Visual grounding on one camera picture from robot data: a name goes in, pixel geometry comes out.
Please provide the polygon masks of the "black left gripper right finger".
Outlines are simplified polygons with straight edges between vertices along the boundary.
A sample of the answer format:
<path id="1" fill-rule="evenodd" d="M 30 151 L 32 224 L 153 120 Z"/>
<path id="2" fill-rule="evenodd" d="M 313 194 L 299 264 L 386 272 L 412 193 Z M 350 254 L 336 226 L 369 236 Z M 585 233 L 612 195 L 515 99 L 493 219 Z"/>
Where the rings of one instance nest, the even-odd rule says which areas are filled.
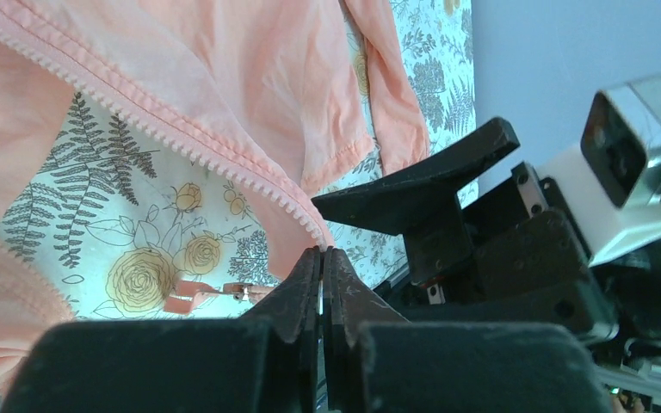
<path id="1" fill-rule="evenodd" d="M 327 403 L 340 412 L 609 412 L 584 347 L 539 323 L 415 322 L 346 253 L 323 269 Z"/>

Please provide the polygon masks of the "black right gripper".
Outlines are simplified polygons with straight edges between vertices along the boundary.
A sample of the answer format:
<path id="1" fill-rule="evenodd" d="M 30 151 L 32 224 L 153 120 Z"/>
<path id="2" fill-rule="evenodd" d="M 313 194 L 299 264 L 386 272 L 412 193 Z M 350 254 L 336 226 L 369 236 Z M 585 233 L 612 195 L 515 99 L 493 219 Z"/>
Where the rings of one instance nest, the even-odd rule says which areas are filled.
<path id="1" fill-rule="evenodd" d="M 312 198 L 323 219 L 401 235 L 520 146 L 502 117 L 488 120 L 435 155 L 388 176 Z M 556 182 L 528 163 L 468 206 L 461 225 L 432 228 L 405 273 L 387 282 L 387 300 L 418 322 L 559 324 L 582 342 L 619 330 L 588 264 Z"/>

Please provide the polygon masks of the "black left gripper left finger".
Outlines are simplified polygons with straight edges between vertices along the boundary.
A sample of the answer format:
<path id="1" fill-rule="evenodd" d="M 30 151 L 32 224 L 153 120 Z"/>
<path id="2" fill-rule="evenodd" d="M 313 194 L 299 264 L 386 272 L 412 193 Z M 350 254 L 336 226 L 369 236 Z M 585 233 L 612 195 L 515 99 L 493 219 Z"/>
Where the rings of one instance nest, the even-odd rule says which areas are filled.
<path id="1" fill-rule="evenodd" d="M 313 412 L 322 254 L 238 318 L 79 321 L 47 331 L 4 412 Z"/>

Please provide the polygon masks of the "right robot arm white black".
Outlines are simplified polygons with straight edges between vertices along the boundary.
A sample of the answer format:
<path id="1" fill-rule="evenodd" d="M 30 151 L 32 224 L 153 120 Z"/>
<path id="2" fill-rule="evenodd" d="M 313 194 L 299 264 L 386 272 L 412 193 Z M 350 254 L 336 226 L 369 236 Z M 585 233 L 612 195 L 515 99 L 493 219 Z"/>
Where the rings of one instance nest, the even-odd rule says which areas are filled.
<path id="1" fill-rule="evenodd" d="M 518 146 L 496 117 L 421 163 L 313 204 L 329 221 L 404 239 L 406 273 L 379 291 L 410 320 L 559 324 L 602 364 L 661 358 L 661 240 L 590 266 L 572 197 L 527 163 L 469 206 L 454 198 Z"/>

